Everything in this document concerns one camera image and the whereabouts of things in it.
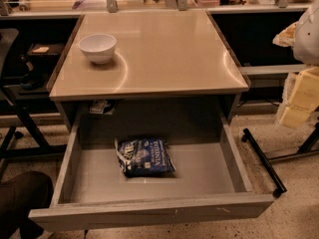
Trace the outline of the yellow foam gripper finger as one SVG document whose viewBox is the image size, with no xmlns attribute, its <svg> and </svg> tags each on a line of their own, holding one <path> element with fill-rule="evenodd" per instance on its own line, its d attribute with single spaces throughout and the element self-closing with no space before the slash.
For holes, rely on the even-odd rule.
<svg viewBox="0 0 319 239">
<path fill-rule="evenodd" d="M 319 67 L 289 73 L 282 99 L 279 123 L 291 128 L 302 126 L 319 107 Z"/>
</svg>

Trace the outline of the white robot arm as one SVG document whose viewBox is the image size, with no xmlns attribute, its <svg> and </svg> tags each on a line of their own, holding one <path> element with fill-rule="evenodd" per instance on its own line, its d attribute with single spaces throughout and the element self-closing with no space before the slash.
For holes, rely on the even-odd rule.
<svg viewBox="0 0 319 239">
<path fill-rule="evenodd" d="M 291 47 L 294 58 L 309 66 L 287 78 L 279 109 L 280 124 L 299 127 L 319 107 L 319 0 L 314 0 L 300 19 L 277 34 L 272 43 Z"/>
</svg>

